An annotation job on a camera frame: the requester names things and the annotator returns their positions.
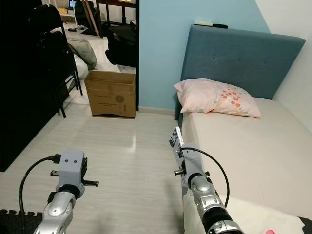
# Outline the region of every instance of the pillow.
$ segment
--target pillow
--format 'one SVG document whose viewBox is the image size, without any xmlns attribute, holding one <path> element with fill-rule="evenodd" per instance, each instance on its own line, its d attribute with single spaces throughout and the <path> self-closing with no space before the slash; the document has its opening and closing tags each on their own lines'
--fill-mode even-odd
<svg viewBox="0 0 312 234">
<path fill-rule="evenodd" d="M 242 88 L 210 79 L 187 79 L 174 85 L 184 112 L 220 112 L 260 118 L 253 97 Z"/>
</svg>

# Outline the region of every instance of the blue upholstered headboard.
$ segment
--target blue upholstered headboard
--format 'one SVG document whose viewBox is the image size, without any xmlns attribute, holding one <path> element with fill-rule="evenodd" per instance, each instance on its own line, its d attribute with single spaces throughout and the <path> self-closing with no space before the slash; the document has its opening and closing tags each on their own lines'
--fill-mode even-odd
<svg viewBox="0 0 312 234">
<path fill-rule="evenodd" d="M 217 80 L 272 99 L 304 43 L 297 37 L 192 25 L 181 80 Z M 177 102 L 175 119 L 180 110 Z"/>
</svg>

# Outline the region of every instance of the laminate floor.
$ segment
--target laminate floor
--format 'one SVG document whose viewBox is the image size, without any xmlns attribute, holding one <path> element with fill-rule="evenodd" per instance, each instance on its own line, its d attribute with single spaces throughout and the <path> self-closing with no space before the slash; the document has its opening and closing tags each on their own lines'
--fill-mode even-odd
<svg viewBox="0 0 312 234">
<path fill-rule="evenodd" d="M 20 181 L 35 161 L 81 150 L 88 157 L 86 187 L 74 208 L 68 234 L 181 234 L 180 180 L 168 137 L 173 116 L 137 113 L 136 119 L 92 117 L 90 106 L 69 104 L 67 118 L 55 115 L 6 172 L 0 173 L 0 208 L 19 210 Z M 43 162 L 24 185 L 25 211 L 42 212 L 58 165 Z"/>
</svg>

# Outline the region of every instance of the bed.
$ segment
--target bed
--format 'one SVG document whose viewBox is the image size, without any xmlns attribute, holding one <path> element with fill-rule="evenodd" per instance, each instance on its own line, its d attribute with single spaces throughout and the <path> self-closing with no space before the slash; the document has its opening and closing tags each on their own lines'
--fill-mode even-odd
<svg viewBox="0 0 312 234">
<path fill-rule="evenodd" d="M 221 113 L 182 115 L 178 102 L 175 112 L 184 141 L 194 142 L 225 169 L 231 188 L 229 206 L 232 200 L 234 206 L 246 202 L 246 207 L 267 209 L 259 220 L 269 220 L 271 214 L 277 220 L 274 227 L 285 225 L 285 217 L 302 227 L 297 216 L 312 218 L 312 136 L 271 100 L 304 43 L 296 37 L 193 25 L 181 80 L 208 78 L 239 86 L 254 97 L 261 119 Z M 202 163 L 218 193 L 225 195 L 220 170 L 204 156 Z M 183 195 L 184 227 L 186 233 L 196 234 L 190 231 L 198 221 L 193 220 L 196 209 Z"/>
</svg>

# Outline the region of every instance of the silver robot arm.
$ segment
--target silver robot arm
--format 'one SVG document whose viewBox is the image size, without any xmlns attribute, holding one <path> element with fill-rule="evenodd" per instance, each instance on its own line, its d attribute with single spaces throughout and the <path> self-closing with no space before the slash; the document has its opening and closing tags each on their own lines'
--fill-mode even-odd
<svg viewBox="0 0 312 234">
<path fill-rule="evenodd" d="M 58 176 L 56 192 L 50 194 L 48 205 L 43 210 L 42 222 L 34 234 L 65 234 L 73 219 L 76 200 L 84 193 L 85 185 L 98 186 L 98 181 L 87 181 L 88 159 L 81 151 L 64 151 L 59 161 L 59 170 L 51 176 Z"/>
<path fill-rule="evenodd" d="M 181 175 L 182 187 L 192 190 L 194 202 L 207 234 L 244 234 L 239 225 L 228 214 L 214 186 L 209 173 L 202 170 L 201 155 L 193 150 L 181 152 L 181 148 L 197 148 L 195 144 L 184 144 L 180 128 L 176 127 L 169 139 Z"/>
</svg>

